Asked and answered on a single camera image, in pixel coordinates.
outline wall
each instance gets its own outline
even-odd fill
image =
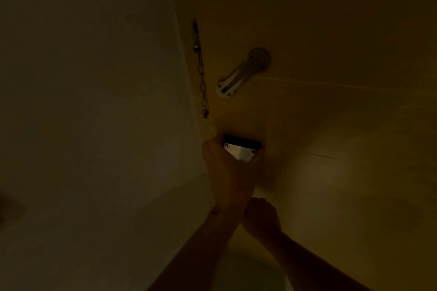
[[[143,290],[211,205],[172,0],[0,1],[0,288]]]

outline door handle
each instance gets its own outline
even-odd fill
[[[229,98],[250,76],[264,71],[269,65],[270,54],[265,49],[250,50],[247,60],[243,61],[226,79],[217,83],[216,92],[223,98]]]

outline yellow door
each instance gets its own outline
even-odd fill
[[[205,139],[261,140],[257,195],[293,239],[374,290],[431,290],[437,266],[437,0],[175,0],[188,71],[196,16]],[[265,48],[230,98],[217,82]],[[232,250],[270,261],[242,230]]]

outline chain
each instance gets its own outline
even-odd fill
[[[193,26],[194,26],[195,32],[198,33],[197,23],[194,23]],[[193,50],[194,50],[194,53],[196,53],[198,61],[199,61],[198,66],[197,66],[197,70],[198,70],[198,73],[199,73],[200,79],[201,79],[200,80],[200,92],[202,93],[202,107],[203,107],[202,115],[203,115],[203,118],[207,118],[208,114],[209,114],[209,110],[208,110],[208,100],[207,100],[207,96],[206,96],[206,83],[205,83],[205,80],[203,79],[203,75],[205,74],[205,71],[203,69],[202,50],[200,48],[200,42],[198,39],[197,39],[197,41],[194,42]]]

